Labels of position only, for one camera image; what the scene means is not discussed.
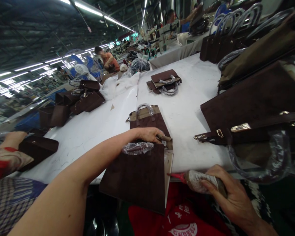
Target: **orange shirt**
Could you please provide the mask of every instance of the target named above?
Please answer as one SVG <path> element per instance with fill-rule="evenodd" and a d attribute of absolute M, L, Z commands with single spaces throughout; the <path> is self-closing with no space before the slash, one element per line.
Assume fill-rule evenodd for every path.
<path fill-rule="evenodd" d="M 110 58 L 112 56 L 112 54 L 111 53 L 105 53 L 105 56 L 104 57 L 102 57 L 102 59 L 103 59 L 103 62 L 104 62 L 104 65 L 105 65 L 105 63 L 108 61 L 108 59 Z M 119 66 L 119 64 L 118 64 L 118 62 L 117 62 L 117 60 L 114 58 L 113 59 L 113 61 L 110 63 L 110 65 L 112 65 L 112 64 L 114 64 L 115 65 L 115 69 L 116 69 L 116 71 L 119 71 L 120 70 L 120 66 Z"/>

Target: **human hand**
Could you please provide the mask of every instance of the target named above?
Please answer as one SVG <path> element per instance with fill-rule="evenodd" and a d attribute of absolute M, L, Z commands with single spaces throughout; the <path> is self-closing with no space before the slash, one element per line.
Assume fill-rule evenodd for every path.
<path fill-rule="evenodd" d="M 134 128 L 131 129 L 136 132 L 136 139 L 142 139 L 146 142 L 158 143 L 161 142 L 156 138 L 156 135 L 164 136 L 164 133 L 158 128 L 148 127 L 148 128 Z"/>
<path fill-rule="evenodd" d="M 6 138 L 4 139 L 4 142 L 0 145 L 0 148 L 12 147 L 15 149 L 19 149 L 19 144 L 24 140 L 26 136 L 26 132 L 10 132 L 6 135 Z"/>
<path fill-rule="evenodd" d="M 243 185 L 219 165 L 210 168 L 206 174 L 218 177 L 223 181 L 228 192 L 227 199 L 210 182 L 202 180 L 201 183 L 213 195 L 230 221 L 238 225 L 248 235 L 257 235 L 258 230 L 266 222 L 263 222 L 257 215 Z"/>

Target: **electric fan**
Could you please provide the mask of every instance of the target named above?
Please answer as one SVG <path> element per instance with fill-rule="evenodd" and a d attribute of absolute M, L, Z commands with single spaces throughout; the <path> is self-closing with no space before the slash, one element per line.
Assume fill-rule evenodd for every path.
<path fill-rule="evenodd" d="M 102 81 L 103 69 L 97 60 L 93 60 L 89 52 L 72 49 L 64 56 L 66 71 L 76 82 L 80 80 Z"/>

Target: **plaid shirt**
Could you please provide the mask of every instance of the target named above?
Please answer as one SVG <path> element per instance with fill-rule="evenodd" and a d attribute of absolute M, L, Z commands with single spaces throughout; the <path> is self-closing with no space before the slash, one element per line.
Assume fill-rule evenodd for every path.
<path fill-rule="evenodd" d="M 11 231 L 45 187 L 46 184 L 31 179 L 0 179 L 0 235 Z"/>

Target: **red cap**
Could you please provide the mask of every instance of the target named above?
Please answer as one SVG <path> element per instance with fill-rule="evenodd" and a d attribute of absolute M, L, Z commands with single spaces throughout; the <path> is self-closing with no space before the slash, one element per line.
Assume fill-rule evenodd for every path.
<path fill-rule="evenodd" d="M 180 181 L 184 184 L 186 184 L 186 180 L 185 180 L 185 173 L 180 173 L 180 174 L 171 174 L 171 173 L 167 173 L 167 175 L 180 179 Z"/>

